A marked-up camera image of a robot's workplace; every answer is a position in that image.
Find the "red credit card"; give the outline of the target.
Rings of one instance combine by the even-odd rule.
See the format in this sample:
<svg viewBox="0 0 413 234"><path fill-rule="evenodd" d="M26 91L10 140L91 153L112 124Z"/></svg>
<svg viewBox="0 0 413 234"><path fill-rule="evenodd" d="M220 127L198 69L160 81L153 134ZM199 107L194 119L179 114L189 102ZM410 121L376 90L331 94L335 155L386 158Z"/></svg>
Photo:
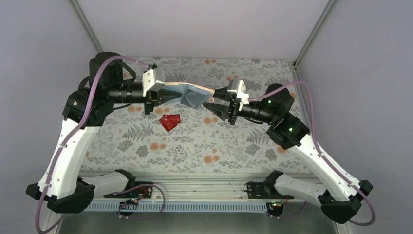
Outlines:
<svg viewBox="0 0 413 234"><path fill-rule="evenodd" d="M159 122L162 125L174 125L181 123L181 116L179 114L163 115Z"/></svg>
<svg viewBox="0 0 413 234"><path fill-rule="evenodd" d="M165 128L167 132L171 131L174 129L179 123L163 123L162 126Z"/></svg>

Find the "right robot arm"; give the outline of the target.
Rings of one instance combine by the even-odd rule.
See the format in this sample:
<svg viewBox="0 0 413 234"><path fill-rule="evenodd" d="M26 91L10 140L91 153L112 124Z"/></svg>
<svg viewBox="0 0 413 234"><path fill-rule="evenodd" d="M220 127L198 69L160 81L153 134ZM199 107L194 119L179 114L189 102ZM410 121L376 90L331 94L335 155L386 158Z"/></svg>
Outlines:
<svg viewBox="0 0 413 234"><path fill-rule="evenodd" d="M271 84L263 96L248 98L239 85L230 85L216 90L214 97L227 101L228 105L205 103L203 107L231 125L238 117L267 124L269 138L293 153L320 180L319 184L310 183L273 171L260 183L259 197L297 198L319 207L336 223L353 222L373 186L350 175L320 147L314 127L306 126L290 112L294 98L287 86Z"/></svg>

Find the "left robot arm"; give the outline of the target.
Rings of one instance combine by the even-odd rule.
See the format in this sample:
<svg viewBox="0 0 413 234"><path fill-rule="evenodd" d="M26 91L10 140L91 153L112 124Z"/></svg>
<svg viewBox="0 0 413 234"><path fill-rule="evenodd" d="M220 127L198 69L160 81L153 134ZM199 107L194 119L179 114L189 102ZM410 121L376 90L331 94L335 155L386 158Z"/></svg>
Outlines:
<svg viewBox="0 0 413 234"><path fill-rule="evenodd" d="M51 162L42 179L26 189L30 197L46 201L55 213L76 214L96 198L135 188L135 176L123 169L92 178L79 176L89 145L116 104L143 104L149 114L156 106L181 96L149 79L160 73L156 65L147 65L138 82L128 62L133 59L115 52L96 54L89 62L90 74L68 97Z"/></svg>

